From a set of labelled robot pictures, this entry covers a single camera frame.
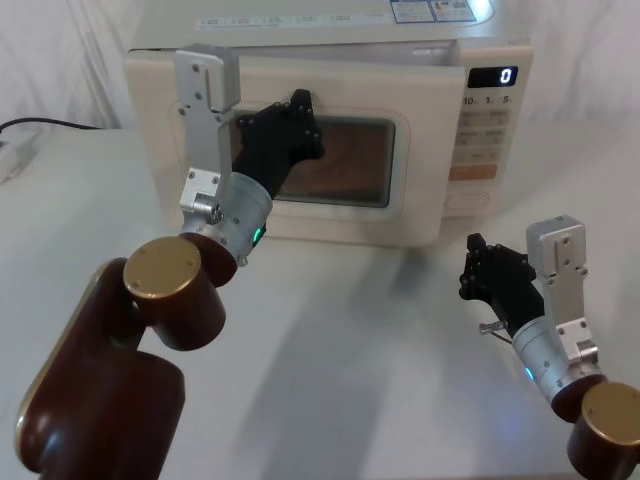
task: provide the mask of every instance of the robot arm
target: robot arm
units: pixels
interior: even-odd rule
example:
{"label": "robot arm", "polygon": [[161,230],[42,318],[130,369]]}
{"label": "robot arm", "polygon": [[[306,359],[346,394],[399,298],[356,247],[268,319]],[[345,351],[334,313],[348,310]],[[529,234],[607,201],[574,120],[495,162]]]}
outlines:
{"label": "robot arm", "polygon": [[147,327],[176,350],[207,345],[225,311],[216,289],[246,264],[291,167],[324,150],[311,96],[229,123],[238,60],[225,49],[178,51],[175,67],[191,168],[183,232],[101,267],[18,414],[15,448],[41,480],[155,480],[185,400],[182,372],[138,351]]}
{"label": "robot arm", "polygon": [[567,453],[576,470],[624,479],[640,462],[640,392],[609,382],[598,365],[584,315],[585,245],[584,225],[568,216],[531,225],[528,255],[470,235],[460,296],[491,306],[498,321],[480,332],[506,330],[551,409],[575,424]]}

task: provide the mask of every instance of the white table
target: white table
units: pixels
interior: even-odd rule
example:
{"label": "white table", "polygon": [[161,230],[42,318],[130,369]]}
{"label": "white table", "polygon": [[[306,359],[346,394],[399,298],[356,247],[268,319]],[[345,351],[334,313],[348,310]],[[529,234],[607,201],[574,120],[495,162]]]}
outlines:
{"label": "white table", "polygon": [[[477,334],[488,306],[458,297],[466,235],[523,251],[534,221],[584,221],[602,365],[640,385],[639,136],[638,123],[522,124],[503,211],[447,221],[422,250],[265,239],[221,289],[217,341],[179,353],[145,335],[142,348],[187,384],[162,479],[570,473],[570,426],[508,345]],[[39,145],[0,186],[0,469],[15,480],[34,478],[12,450],[19,402],[89,277],[172,233],[135,132],[64,131]]]}

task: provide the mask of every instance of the white power strip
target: white power strip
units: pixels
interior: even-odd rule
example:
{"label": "white power strip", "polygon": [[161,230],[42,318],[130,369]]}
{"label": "white power strip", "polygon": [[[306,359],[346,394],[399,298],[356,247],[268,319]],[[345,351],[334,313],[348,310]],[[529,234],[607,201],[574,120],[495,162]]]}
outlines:
{"label": "white power strip", "polygon": [[0,185],[22,171],[33,158],[31,140],[38,132],[12,131],[0,137]]}

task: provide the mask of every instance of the black cable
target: black cable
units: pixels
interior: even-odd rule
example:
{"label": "black cable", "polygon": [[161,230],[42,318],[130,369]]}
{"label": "black cable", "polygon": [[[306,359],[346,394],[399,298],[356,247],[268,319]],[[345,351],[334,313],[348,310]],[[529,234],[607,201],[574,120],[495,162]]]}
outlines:
{"label": "black cable", "polygon": [[498,340],[502,340],[504,343],[508,343],[509,345],[513,345],[511,343],[511,340],[509,340],[508,338],[505,338],[502,335],[498,335],[496,332],[490,332],[490,333],[491,333],[491,335],[496,337]]}
{"label": "black cable", "polygon": [[10,120],[0,125],[0,133],[5,128],[18,125],[20,123],[52,123],[54,125],[62,125],[63,127],[77,128],[79,130],[101,130],[100,127],[92,127],[90,125],[82,125],[80,123],[65,122],[64,120],[56,120],[55,118],[43,118],[43,117],[23,117]]}

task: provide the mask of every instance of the orange button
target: orange button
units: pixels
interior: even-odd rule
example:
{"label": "orange button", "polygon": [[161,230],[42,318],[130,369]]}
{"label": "orange button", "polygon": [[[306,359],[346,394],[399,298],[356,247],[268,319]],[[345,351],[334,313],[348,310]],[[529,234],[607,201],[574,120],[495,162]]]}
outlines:
{"label": "orange button", "polygon": [[497,165],[465,165],[451,167],[449,181],[460,182],[465,180],[491,180],[496,178]]}

